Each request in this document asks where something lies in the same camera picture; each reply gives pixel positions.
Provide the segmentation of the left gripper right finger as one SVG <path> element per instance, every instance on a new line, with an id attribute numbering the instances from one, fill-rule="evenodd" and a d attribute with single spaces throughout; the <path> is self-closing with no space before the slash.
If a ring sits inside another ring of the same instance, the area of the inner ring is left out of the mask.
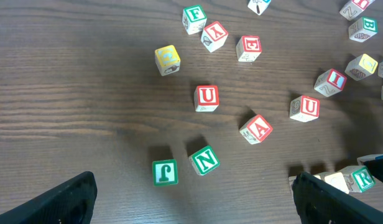
<path id="1" fill-rule="evenodd" d="M 302 224 L 383 224 L 383 212 L 307 172 L 296 176 L 292 190 Z"/>

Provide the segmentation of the blue L wooden block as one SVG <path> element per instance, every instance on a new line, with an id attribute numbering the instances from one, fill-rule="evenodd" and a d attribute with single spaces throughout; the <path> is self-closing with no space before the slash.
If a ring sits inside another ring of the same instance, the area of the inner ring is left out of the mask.
<path id="1" fill-rule="evenodd" d="M 383 154 L 370 154 L 357 158 L 357 162 L 360 166 L 363 166 L 366 161 L 372 161 L 377 159 L 383 159 Z"/>

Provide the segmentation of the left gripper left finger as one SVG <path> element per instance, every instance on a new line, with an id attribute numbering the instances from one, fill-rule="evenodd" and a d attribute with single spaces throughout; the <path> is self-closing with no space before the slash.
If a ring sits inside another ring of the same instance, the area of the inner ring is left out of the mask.
<path id="1" fill-rule="evenodd" d="M 98 189 L 94 174 L 85 171 L 0 215 L 0 224 L 90 224 Z"/>

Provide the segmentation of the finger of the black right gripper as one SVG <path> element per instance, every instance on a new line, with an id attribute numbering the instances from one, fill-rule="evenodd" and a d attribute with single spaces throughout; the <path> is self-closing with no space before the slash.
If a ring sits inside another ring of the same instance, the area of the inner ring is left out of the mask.
<path id="1" fill-rule="evenodd" d="M 375 178 L 383 183 L 383 157 L 363 162 L 363 164 Z"/>

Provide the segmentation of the green R wooden block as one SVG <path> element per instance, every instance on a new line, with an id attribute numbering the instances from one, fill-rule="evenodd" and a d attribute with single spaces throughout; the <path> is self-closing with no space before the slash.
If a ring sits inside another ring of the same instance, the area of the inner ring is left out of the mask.
<path id="1" fill-rule="evenodd" d="M 350 192 L 363 193 L 376 184 L 366 166 L 347 166 L 340 172 L 343 174 Z"/>

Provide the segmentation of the yellow O wooden block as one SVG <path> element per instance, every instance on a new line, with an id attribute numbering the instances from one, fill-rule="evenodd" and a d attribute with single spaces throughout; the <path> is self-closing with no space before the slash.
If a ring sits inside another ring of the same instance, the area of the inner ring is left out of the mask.
<path id="1" fill-rule="evenodd" d="M 314 174 L 314 176 L 346 194 L 349 193 L 348 186 L 341 172 L 322 172 Z"/>

